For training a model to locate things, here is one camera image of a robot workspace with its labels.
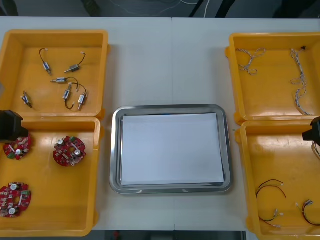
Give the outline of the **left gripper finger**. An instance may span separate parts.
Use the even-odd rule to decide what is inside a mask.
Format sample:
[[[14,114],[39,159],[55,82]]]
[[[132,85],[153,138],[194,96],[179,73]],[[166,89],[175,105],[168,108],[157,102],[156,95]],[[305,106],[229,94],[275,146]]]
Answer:
[[[23,118],[11,110],[0,111],[0,125],[8,128],[18,128],[22,125]]]
[[[7,143],[7,142],[14,142],[16,141],[18,138],[26,138],[29,135],[29,131],[24,128],[24,127],[20,127],[20,128],[2,128],[0,130],[0,142],[1,143]]]

